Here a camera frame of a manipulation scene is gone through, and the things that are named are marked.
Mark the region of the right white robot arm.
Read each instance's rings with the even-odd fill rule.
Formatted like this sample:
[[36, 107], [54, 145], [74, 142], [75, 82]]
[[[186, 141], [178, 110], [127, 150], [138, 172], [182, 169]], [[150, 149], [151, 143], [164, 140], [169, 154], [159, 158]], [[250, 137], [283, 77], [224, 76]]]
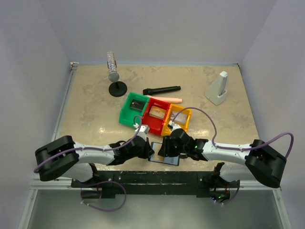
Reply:
[[180, 154], [199, 161], [221, 161], [224, 164], [213, 174], [217, 187], [238, 180], [257, 180], [261, 184], [279, 188], [284, 173], [286, 158], [262, 140], [251, 144], [213, 144], [208, 139], [194, 139], [178, 128], [163, 137], [162, 157], [177, 157]]

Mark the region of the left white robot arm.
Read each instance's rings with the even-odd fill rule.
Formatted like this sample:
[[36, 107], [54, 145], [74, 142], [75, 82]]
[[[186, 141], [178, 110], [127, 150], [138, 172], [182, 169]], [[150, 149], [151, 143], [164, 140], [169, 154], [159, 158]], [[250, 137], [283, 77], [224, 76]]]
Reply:
[[66, 135], [35, 151], [34, 173], [39, 174], [40, 181], [69, 177], [93, 187], [99, 181], [95, 163], [116, 166], [134, 157], [148, 159], [153, 153], [149, 139], [141, 136], [105, 146], [90, 146]]

